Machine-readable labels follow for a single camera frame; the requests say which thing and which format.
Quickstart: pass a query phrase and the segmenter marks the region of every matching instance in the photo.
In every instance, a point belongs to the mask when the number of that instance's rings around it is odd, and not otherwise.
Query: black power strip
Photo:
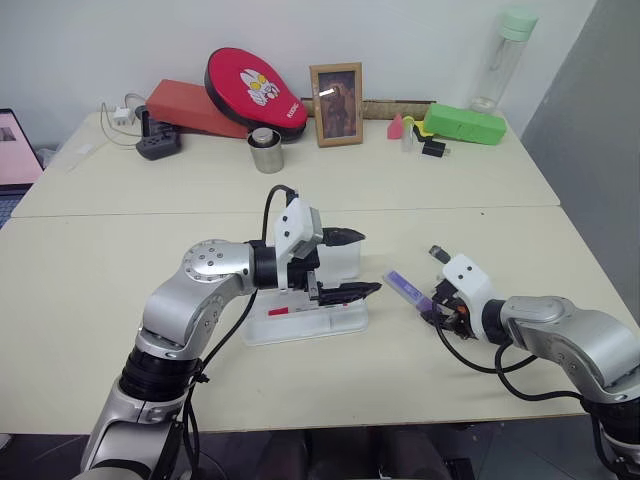
[[[147,160],[157,160],[180,151],[178,127],[154,120],[144,105],[136,108],[136,116],[142,125],[142,138],[136,143],[140,155]]]

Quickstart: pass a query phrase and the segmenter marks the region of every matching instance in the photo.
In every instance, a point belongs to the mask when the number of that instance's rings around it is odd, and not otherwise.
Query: laptop
[[[29,140],[10,108],[0,109],[0,228],[42,174]]]

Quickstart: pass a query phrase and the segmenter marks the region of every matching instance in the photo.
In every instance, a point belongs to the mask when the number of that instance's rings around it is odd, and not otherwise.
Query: yellow object
[[[422,135],[423,137],[433,137],[435,134],[431,133],[431,132],[427,132],[424,129],[424,121],[420,120],[420,121],[414,121],[413,124],[418,127],[418,129],[420,130],[420,135]]]
[[[402,117],[402,125],[404,125],[405,127],[407,125],[416,125],[418,127],[418,129],[420,130],[420,135],[422,135],[423,137],[433,137],[435,135],[435,133],[431,133],[431,132],[427,132],[424,129],[424,121],[422,120],[417,120],[415,118],[413,118],[411,115],[407,115],[406,117]]]

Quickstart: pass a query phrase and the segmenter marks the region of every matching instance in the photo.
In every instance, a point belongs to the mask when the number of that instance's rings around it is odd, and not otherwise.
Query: stainless steel cup
[[[284,167],[280,134],[270,128],[256,128],[247,143],[256,168],[262,173],[276,173]]]

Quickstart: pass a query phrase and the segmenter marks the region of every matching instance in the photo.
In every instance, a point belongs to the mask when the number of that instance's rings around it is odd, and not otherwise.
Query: clear water bottle
[[[537,22],[537,15],[524,7],[509,7],[505,11],[497,47],[471,99],[471,110],[493,113]]]

